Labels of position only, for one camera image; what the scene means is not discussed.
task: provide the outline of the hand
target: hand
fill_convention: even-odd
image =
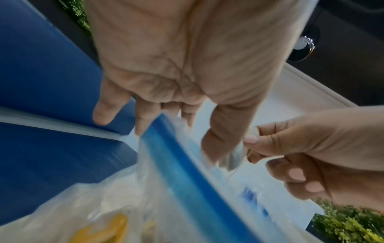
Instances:
[[[86,0],[104,79],[94,121],[106,125],[136,100],[136,134],[161,110],[192,126],[218,104],[202,148],[231,151],[278,76],[315,1]]]
[[[384,210],[384,106],[346,108],[257,126],[246,136],[248,160],[267,162],[269,173],[305,200]]]

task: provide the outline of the green leaves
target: green leaves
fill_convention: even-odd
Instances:
[[[84,30],[87,36],[91,37],[87,16],[84,11],[82,0],[58,0],[65,11]]]
[[[325,215],[315,215],[313,227],[342,243],[384,243],[384,216],[369,209],[336,206],[326,200],[317,203]]]

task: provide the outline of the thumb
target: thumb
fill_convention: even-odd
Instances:
[[[270,126],[274,126],[274,133],[265,134]],[[257,129],[260,137],[247,135],[244,138],[244,145],[254,152],[269,157],[305,152],[306,140],[300,126],[292,125],[290,120],[257,126]]]
[[[205,134],[201,147],[212,162],[231,152],[247,132],[258,106],[237,107],[218,105],[214,109],[211,128]]]

